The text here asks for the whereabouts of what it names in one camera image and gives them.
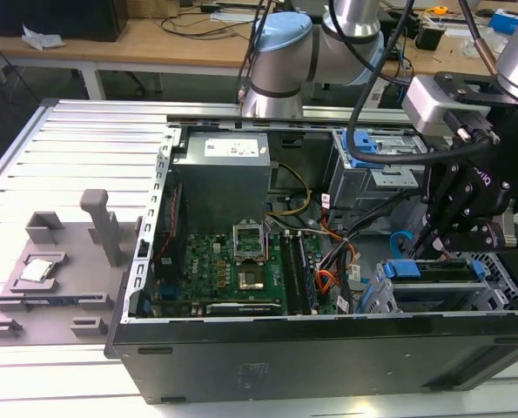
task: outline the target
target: floor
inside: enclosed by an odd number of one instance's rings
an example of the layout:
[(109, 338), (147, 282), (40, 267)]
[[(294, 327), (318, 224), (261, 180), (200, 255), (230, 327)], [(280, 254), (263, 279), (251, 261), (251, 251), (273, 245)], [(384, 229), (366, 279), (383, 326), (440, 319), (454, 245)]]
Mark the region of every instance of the floor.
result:
[[(85, 98), (82, 78), (74, 78), (69, 70), (18, 68), (39, 98)], [(36, 101), (19, 82), (17, 74), (6, 68), (7, 83), (0, 85), (0, 157), (24, 127), (37, 108)], [(231, 103), (235, 78), (222, 76), (194, 76), (164, 74), (164, 91), (153, 91), (150, 74), (139, 74), (148, 93), (143, 100)], [(103, 71), (106, 95), (110, 100), (137, 100), (137, 86), (123, 72)], [(302, 89), (304, 105), (353, 106), (358, 88), (331, 86), (322, 91), (319, 99), (311, 99), (311, 84)]]

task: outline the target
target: computer case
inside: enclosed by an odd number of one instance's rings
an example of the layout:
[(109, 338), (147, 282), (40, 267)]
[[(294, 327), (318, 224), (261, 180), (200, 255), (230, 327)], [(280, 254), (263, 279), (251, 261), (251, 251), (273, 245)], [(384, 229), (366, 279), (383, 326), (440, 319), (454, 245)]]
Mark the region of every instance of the computer case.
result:
[(0, 37), (23, 25), (47, 35), (114, 42), (127, 25), (126, 0), (0, 0)]

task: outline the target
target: metal bracket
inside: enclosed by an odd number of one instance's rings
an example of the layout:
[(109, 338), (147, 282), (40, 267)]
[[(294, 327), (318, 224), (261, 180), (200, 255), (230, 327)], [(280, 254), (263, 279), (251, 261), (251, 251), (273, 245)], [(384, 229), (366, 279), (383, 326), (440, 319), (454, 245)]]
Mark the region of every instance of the metal bracket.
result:
[(411, 189), (419, 187), (411, 170), (407, 168), (399, 168), (396, 170), (372, 169), (371, 174), (373, 175), (373, 180), (378, 187), (404, 187)]

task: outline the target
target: white table leg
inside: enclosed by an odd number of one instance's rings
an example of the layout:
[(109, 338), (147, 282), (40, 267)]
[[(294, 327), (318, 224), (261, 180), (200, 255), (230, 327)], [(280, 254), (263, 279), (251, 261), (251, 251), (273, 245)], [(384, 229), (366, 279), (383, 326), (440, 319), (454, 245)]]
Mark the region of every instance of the white table leg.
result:
[(97, 70), (82, 69), (84, 85), (88, 91), (90, 100), (105, 100), (104, 87), (102, 86), (102, 78)]
[(164, 91), (164, 85), (162, 84), (162, 74), (157, 72), (154, 74), (154, 92), (161, 93)]

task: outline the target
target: red wire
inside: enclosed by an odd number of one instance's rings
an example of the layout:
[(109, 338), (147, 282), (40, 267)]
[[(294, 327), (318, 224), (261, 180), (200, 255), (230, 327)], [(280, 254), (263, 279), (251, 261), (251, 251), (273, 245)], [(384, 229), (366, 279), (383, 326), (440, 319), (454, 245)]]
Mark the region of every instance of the red wire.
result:
[(173, 199), (172, 199), (172, 212), (171, 212), (171, 218), (172, 222), (170, 224), (170, 234), (168, 235), (168, 239), (165, 241), (164, 245), (162, 246), (162, 249), (158, 253), (158, 255), (154, 258), (155, 260), (159, 260), (159, 258), (164, 253), (165, 249), (170, 245), (170, 241), (173, 237), (173, 231), (175, 230), (175, 206), (178, 203), (178, 190), (179, 188), (175, 189), (175, 192), (173, 192)]

